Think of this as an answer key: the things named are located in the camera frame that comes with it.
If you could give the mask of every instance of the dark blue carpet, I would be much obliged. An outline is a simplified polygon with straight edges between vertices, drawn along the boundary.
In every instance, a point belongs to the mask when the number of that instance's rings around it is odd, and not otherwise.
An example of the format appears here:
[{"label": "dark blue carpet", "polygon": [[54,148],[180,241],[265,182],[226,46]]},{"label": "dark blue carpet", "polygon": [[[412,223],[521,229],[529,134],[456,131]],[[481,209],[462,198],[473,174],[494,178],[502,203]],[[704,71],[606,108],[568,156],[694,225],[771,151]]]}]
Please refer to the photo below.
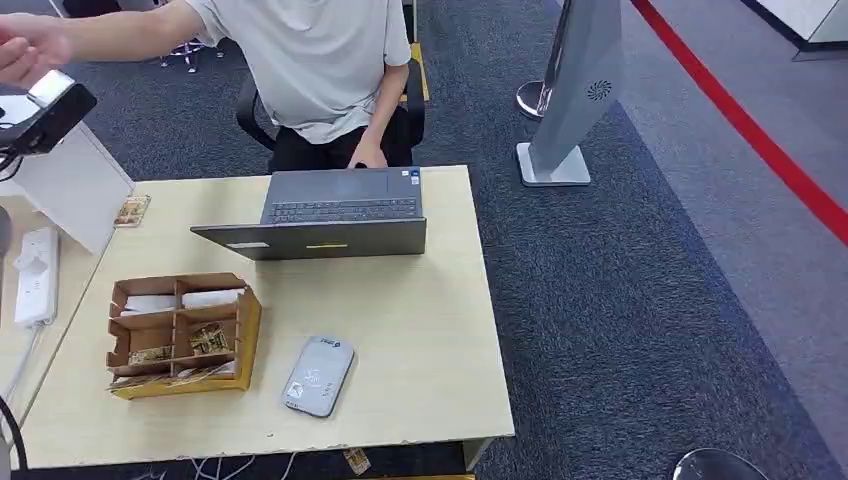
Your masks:
[{"label": "dark blue carpet", "polygon": [[[433,99],[416,158],[470,165],[517,433],[495,442],[479,477],[663,479],[686,451],[713,446],[775,480],[844,479],[620,107],[583,144],[592,186],[522,187],[513,149],[534,125],[512,98],[543,71],[549,2],[420,8]],[[135,179],[264,172],[267,152],[233,119],[246,74],[234,48],[204,56],[196,76],[158,62],[70,71],[101,99],[88,124]],[[304,455],[290,478],[351,476],[338,454],[317,455],[327,454]],[[448,473],[458,451],[374,455],[373,475]],[[279,476],[285,460],[266,457],[240,478]],[[185,462],[170,468],[168,479],[192,478]]]}]

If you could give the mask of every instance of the white power strip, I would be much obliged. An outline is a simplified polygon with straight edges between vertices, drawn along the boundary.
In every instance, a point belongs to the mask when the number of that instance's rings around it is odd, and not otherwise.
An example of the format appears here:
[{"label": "white power strip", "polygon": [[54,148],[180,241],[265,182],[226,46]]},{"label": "white power strip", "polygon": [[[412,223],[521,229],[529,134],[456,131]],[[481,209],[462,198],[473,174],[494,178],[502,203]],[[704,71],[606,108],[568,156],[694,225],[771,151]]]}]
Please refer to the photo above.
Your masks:
[{"label": "white power strip", "polygon": [[59,294],[59,233],[44,227],[23,237],[18,269],[15,322],[24,326],[50,324]]}]

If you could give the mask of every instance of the laptop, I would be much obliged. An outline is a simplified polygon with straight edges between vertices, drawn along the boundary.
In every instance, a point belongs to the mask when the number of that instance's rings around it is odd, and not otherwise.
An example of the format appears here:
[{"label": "laptop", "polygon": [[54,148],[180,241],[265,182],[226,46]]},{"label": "laptop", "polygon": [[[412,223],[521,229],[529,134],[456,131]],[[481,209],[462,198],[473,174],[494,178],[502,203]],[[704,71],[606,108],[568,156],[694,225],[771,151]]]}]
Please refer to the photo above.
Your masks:
[{"label": "laptop", "polygon": [[253,260],[422,254],[421,171],[277,172],[260,224],[191,231]]}]

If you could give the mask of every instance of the person's arm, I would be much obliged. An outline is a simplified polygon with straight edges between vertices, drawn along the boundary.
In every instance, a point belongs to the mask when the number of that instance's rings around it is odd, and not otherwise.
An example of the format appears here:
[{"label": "person's arm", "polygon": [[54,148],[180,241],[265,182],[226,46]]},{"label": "person's arm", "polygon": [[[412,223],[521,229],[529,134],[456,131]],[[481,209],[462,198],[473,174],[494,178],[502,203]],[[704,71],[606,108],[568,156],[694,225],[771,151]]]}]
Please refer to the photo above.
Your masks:
[{"label": "person's arm", "polygon": [[176,0],[145,12],[117,12],[99,17],[64,19],[13,14],[12,30],[56,32],[69,42],[73,60],[138,61],[167,55],[177,45],[203,29],[200,15],[185,2]]},{"label": "person's arm", "polygon": [[394,115],[403,90],[406,88],[407,79],[409,79],[408,65],[386,65],[386,73],[380,82],[380,93],[377,95],[377,107],[371,116],[368,128],[365,129],[365,134],[362,135],[364,139],[376,141],[377,145],[383,140],[386,126]]},{"label": "person's arm", "polygon": [[204,28],[185,1],[147,12],[65,19],[0,15],[0,83],[29,88],[71,60],[135,61],[168,54]]},{"label": "person's arm", "polygon": [[386,133],[389,120],[397,109],[397,104],[401,95],[403,95],[404,88],[406,88],[408,78],[408,65],[386,65],[386,73],[383,74],[383,80],[380,81],[380,93],[377,94],[377,106],[374,109],[374,114],[371,115],[368,128],[365,129],[359,145],[353,152],[348,168],[354,168],[358,163],[363,163],[372,168],[387,165],[386,157],[380,149],[380,142],[383,141],[383,134]]}]

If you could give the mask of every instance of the wooden desk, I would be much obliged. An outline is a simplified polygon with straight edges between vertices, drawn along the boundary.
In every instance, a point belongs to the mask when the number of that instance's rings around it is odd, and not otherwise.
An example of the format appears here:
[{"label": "wooden desk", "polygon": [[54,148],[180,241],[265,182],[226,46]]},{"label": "wooden desk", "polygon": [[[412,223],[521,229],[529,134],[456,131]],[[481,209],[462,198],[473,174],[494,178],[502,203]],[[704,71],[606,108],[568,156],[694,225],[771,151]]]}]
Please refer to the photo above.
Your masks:
[{"label": "wooden desk", "polygon": [[[15,297],[18,292],[18,271],[13,265],[21,253],[24,233],[52,225],[44,215],[34,212],[22,197],[0,197],[12,217],[14,241],[5,259],[3,275],[2,315],[0,315],[0,390],[4,390],[17,367],[18,359],[28,347],[29,333],[15,324]],[[25,421],[36,393],[41,386],[53,355],[59,348],[71,319],[77,310],[88,282],[97,268],[100,255],[93,255],[79,243],[61,232],[59,239],[59,300],[56,320],[39,335],[35,350],[26,364],[23,376],[11,397],[9,407],[18,422]]]},{"label": "wooden desk", "polygon": [[[254,263],[189,232],[256,223],[269,177],[144,182],[141,226],[116,231],[24,428],[33,468],[332,450],[514,435],[468,172],[424,169],[423,256]],[[234,272],[263,305],[247,392],[121,400],[106,392],[116,280]],[[350,341],[332,416],[281,405],[307,337]]]}]

